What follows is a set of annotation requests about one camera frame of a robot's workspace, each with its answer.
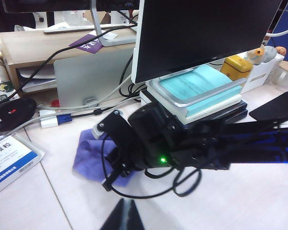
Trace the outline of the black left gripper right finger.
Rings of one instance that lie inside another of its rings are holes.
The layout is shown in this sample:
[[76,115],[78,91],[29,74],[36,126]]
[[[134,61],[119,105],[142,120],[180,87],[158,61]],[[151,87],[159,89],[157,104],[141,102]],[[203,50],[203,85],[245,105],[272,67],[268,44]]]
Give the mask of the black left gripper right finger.
[[134,200],[130,201],[128,211],[128,230],[144,230],[144,225]]

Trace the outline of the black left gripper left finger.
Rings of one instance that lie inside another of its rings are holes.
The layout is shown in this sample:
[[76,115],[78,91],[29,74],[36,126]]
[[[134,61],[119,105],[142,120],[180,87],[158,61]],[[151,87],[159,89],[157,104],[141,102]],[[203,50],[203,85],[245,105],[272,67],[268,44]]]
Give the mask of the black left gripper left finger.
[[126,230],[127,229],[127,211],[125,200],[120,199],[116,204],[102,227],[101,230]]

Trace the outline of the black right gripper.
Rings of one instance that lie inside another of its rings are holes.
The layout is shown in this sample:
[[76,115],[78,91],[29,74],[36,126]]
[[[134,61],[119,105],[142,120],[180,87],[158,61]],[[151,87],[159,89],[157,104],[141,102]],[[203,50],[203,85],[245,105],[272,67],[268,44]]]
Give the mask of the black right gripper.
[[[136,135],[131,159],[137,168],[175,165],[170,152],[177,146],[179,135],[183,133],[183,126],[176,116],[159,103],[149,103],[132,113],[128,122]],[[131,171],[124,167],[124,164],[120,165],[121,153],[118,147],[115,147],[105,159],[111,166],[116,166],[110,173],[103,167],[105,179],[102,186],[109,192],[120,176],[127,177]]]

